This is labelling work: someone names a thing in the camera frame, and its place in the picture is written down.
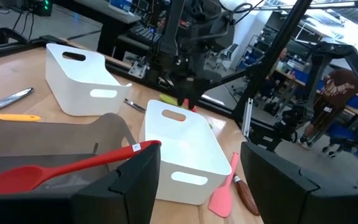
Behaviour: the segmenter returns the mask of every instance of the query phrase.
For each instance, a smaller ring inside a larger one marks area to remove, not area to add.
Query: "white plastic bin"
[[[62,111],[72,116],[118,113],[132,86],[117,82],[103,55],[58,44],[47,44],[45,79]]]
[[[163,116],[164,110],[185,120]],[[208,122],[194,112],[150,100],[139,139],[162,142],[157,199],[201,205],[231,173]]]

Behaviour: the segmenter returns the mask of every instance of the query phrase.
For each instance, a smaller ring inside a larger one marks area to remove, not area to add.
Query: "yellow handle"
[[[41,117],[29,114],[0,114],[0,119],[4,121],[40,121]]]

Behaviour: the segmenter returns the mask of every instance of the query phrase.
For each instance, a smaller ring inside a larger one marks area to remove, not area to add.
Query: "red spatula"
[[[160,141],[144,141],[133,146],[94,156],[89,159],[74,162],[60,167],[41,167],[37,165],[21,166],[0,174],[0,194],[13,194],[35,189],[48,179],[70,172],[129,159],[142,152],[151,144],[161,144]]]
[[[234,153],[233,157],[231,158],[231,174],[226,177],[224,185],[214,191],[214,194],[212,194],[211,201],[208,205],[208,208],[212,212],[223,218],[228,217],[231,213],[232,198],[230,194],[230,183],[233,179],[238,162],[239,155],[238,153]]]

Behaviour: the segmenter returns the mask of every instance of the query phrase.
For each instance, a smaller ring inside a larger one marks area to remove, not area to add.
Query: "bin handle cutout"
[[[90,95],[95,98],[114,98],[117,96],[116,90],[91,90]]]
[[[175,121],[185,121],[186,120],[186,116],[171,110],[163,110],[162,111],[162,116],[166,117],[166,118],[170,118],[173,119]]]
[[[65,59],[68,59],[68,60],[76,60],[79,62],[83,62],[86,59],[85,55],[77,54],[77,53],[73,53],[73,52],[63,52],[62,57]]]
[[[179,181],[179,182],[184,182],[187,184],[195,184],[195,185],[205,185],[208,181],[208,178],[206,177],[201,177],[198,175],[193,175],[193,174],[187,174],[184,172],[174,172],[173,174],[171,174],[171,178],[172,180],[175,181]]]

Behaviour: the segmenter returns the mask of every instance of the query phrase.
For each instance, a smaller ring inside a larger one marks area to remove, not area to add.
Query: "spatula head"
[[[42,183],[44,169],[40,166],[21,166],[0,174],[0,194],[26,192]]]
[[[228,217],[232,209],[230,189],[227,187],[216,189],[212,194],[208,208],[220,217]]]

